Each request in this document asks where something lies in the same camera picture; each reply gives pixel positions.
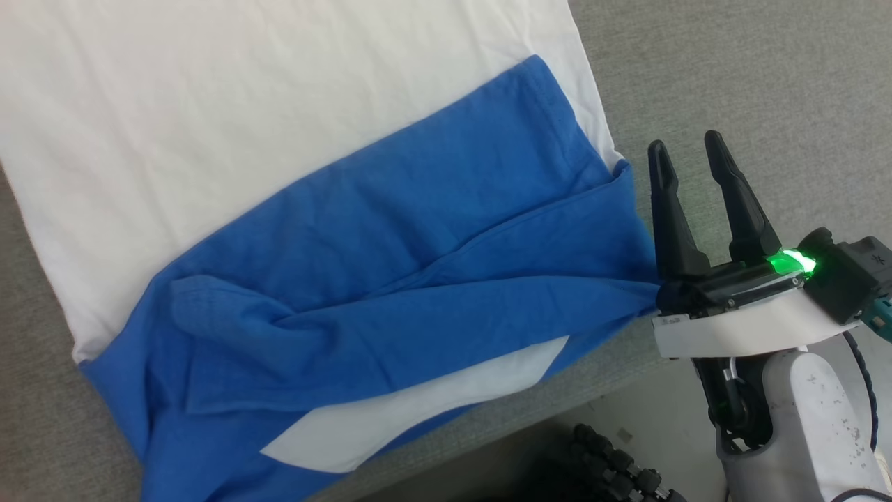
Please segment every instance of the gray carpet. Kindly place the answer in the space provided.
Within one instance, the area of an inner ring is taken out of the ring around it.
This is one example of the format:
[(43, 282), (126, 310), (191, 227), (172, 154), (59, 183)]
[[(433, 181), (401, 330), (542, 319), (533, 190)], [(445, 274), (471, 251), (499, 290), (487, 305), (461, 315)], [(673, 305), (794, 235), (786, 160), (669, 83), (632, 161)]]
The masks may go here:
[[(730, 233), (702, 135), (722, 132), (785, 244), (826, 225), (892, 243), (892, 3), (571, 2), (617, 149), (660, 138), (691, 228), (714, 260)], [(70, 360), (70, 334), (0, 184), (0, 493), (28, 501), (138, 498), (139, 468)], [(563, 412), (659, 365), (639, 323), (567, 372), (480, 406), (315, 497), (353, 500)]]

